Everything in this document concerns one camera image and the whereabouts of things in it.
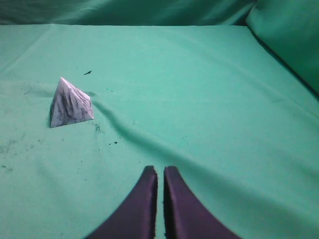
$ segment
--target white pyramid with black streaks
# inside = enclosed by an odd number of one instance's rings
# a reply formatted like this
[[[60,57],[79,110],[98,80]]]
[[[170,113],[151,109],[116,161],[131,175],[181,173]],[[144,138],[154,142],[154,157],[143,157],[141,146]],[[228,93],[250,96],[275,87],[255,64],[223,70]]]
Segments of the white pyramid with black streaks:
[[[51,104],[50,127],[93,120],[91,98],[61,77]]]

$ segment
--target dark speck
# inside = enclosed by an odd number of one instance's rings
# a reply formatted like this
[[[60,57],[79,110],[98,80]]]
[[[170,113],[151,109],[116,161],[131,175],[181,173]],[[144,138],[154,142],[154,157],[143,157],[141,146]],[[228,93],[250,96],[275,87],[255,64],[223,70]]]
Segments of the dark speck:
[[[87,73],[85,73],[84,75],[88,75],[88,74],[90,74],[92,71],[88,71]]]

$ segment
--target green wall fabric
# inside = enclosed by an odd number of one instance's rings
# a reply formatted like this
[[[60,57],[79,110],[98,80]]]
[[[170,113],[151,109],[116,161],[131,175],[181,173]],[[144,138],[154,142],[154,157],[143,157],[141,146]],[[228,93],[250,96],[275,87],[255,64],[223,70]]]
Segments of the green wall fabric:
[[[319,0],[258,0],[247,23],[319,94]]]
[[[245,24],[256,0],[0,0],[0,24]]]
[[[146,165],[158,239],[168,165],[244,239],[319,238],[318,100],[247,27],[0,26],[0,52],[0,238],[83,238]],[[61,76],[95,120],[49,128]]]

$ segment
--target marble pyramid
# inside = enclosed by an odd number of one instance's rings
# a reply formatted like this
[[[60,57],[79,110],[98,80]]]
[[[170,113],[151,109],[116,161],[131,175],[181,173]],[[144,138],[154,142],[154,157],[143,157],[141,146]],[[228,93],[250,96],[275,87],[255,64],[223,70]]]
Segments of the marble pyramid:
[[[50,127],[93,120],[91,98],[61,77],[50,110]]]

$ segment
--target tetrahedron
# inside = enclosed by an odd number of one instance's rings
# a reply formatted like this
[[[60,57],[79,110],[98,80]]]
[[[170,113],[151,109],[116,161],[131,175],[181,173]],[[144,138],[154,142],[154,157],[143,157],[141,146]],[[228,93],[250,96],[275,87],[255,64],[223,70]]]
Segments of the tetrahedron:
[[[50,110],[50,127],[93,120],[91,98],[61,77]]]

